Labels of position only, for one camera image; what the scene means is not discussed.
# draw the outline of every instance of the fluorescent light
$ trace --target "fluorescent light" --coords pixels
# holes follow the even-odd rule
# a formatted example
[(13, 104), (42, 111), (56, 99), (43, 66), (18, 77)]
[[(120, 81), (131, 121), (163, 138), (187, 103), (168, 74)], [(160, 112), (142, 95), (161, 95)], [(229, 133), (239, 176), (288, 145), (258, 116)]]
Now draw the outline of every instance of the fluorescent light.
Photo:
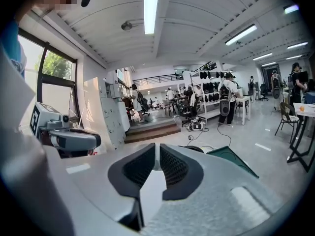
[(265, 54), (265, 55), (263, 55), (263, 56), (256, 57), (256, 58), (254, 58), (253, 60), (262, 59), (262, 58), (268, 57), (268, 56), (270, 56), (270, 55), (272, 55), (272, 53), (268, 53), (268, 54)]
[(158, 0), (144, 0), (144, 34), (153, 34)]
[(299, 43), (299, 44), (296, 44), (296, 45), (291, 45), (291, 46), (288, 46), (288, 49), (299, 47), (299, 46), (303, 46), (303, 45), (307, 45), (307, 44), (308, 44), (308, 42), (303, 42), (303, 43)]
[(264, 64), (264, 65), (261, 65), (261, 66), (268, 66), (268, 65), (273, 65), (275, 64), (275, 62), (271, 62), (271, 63), (268, 63), (268, 64)]
[(289, 58), (286, 58), (286, 59), (295, 59), (295, 58), (299, 58), (301, 57), (302, 55), (298, 55), (298, 56), (294, 56), (294, 57), (289, 57)]
[(226, 41), (225, 44), (226, 45), (231, 45), (234, 42), (236, 42), (237, 40), (241, 39), (242, 37), (245, 37), (247, 34), (250, 34), (251, 32), (253, 32), (256, 29), (257, 29), (256, 25), (251, 25), (248, 28), (246, 28), (245, 30), (241, 31), (236, 36), (232, 37), (230, 40)]
[(284, 9), (284, 13), (285, 14), (289, 14), (289, 13), (291, 13), (293, 11), (298, 10), (298, 9), (299, 9), (299, 6), (295, 4), (295, 5), (292, 5), (292, 6), (288, 7), (288, 8), (285, 8)]

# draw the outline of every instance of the tube light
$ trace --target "tube light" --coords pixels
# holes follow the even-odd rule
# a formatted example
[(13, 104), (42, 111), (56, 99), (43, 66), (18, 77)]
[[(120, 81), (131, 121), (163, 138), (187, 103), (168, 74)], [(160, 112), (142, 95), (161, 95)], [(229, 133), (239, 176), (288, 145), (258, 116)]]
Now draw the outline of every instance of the tube light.
[(144, 0), (144, 34), (153, 34), (158, 0)]
[(262, 58), (268, 57), (268, 56), (270, 56), (270, 55), (272, 55), (272, 53), (268, 53), (268, 54), (265, 54), (265, 55), (263, 55), (263, 56), (256, 57), (256, 58), (254, 58), (253, 60), (262, 59)]
[(299, 6), (295, 4), (295, 5), (292, 5), (292, 6), (289, 6), (289, 7), (285, 8), (284, 9), (284, 13), (285, 14), (289, 14), (289, 13), (291, 13), (293, 11), (298, 10), (298, 9), (299, 9)]
[(234, 42), (236, 42), (237, 40), (241, 39), (242, 37), (245, 37), (246, 35), (250, 34), (251, 32), (253, 32), (256, 29), (257, 29), (256, 25), (251, 25), (248, 28), (246, 28), (245, 30), (241, 31), (239, 34), (232, 37), (230, 40), (226, 41), (225, 44), (231, 45)]
[(299, 44), (296, 44), (296, 45), (291, 45), (291, 46), (288, 46), (288, 49), (292, 49), (292, 48), (303, 46), (303, 45), (307, 45), (307, 44), (308, 44), (308, 42), (303, 42), (303, 43), (299, 43)]
[(271, 63), (268, 63), (268, 64), (264, 64), (264, 65), (261, 65), (261, 66), (268, 66), (268, 65), (273, 65), (275, 64), (275, 62), (271, 62)]
[(298, 55), (298, 56), (294, 56), (294, 57), (289, 57), (289, 58), (286, 58), (286, 59), (295, 59), (295, 58), (299, 58), (301, 57), (302, 55)]

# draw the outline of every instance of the black metal railing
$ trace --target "black metal railing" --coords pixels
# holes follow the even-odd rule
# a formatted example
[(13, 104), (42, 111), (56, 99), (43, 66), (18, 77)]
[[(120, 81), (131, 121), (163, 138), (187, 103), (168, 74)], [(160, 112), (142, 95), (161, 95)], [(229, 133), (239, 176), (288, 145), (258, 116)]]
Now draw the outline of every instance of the black metal railing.
[(183, 76), (181, 74), (170, 74), (170, 75), (162, 75), (162, 76), (155, 76), (155, 77), (134, 80), (133, 83), (137, 87), (139, 87), (139, 86), (161, 83), (161, 82), (178, 81), (182, 79), (183, 79)]

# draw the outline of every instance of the tree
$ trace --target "tree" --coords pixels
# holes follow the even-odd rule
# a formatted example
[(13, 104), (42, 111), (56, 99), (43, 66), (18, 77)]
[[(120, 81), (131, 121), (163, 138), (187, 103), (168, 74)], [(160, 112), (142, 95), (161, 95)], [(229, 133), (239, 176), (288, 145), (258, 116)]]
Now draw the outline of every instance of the tree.
[[(40, 61), (38, 61), (35, 64), (36, 71), (38, 71), (39, 62)], [(43, 74), (70, 80), (71, 72), (72, 72), (72, 63), (70, 61), (50, 51), (47, 52), (47, 55), (44, 61), (44, 66), (43, 66)]]

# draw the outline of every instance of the wooden step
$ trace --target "wooden step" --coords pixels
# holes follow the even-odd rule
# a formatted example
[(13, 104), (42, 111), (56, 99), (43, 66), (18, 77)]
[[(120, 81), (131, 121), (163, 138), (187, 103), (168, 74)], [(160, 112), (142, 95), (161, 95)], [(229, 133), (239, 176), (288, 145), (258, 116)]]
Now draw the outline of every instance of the wooden step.
[(154, 126), (146, 126), (146, 127), (143, 127), (143, 128), (129, 130), (126, 133), (126, 135), (130, 136), (130, 135), (142, 134), (142, 133), (146, 133), (146, 132), (149, 132), (149, 131), (155, 131), (155, 130), (159, 130), (159, 129), (169, 128), (169, 127), (172, 127), (172, 126), (177, 126), (174, 121), (172, 121), (171, 123), (157, 123)]
[(178, 133), (180, 131), (181, 129), (176, 124), (167, 128), (164, 127), (162, 129), (147, 130), (146, 132), (143, 133), (128, 135), (125, 139), (125, 144), (167, 136)]

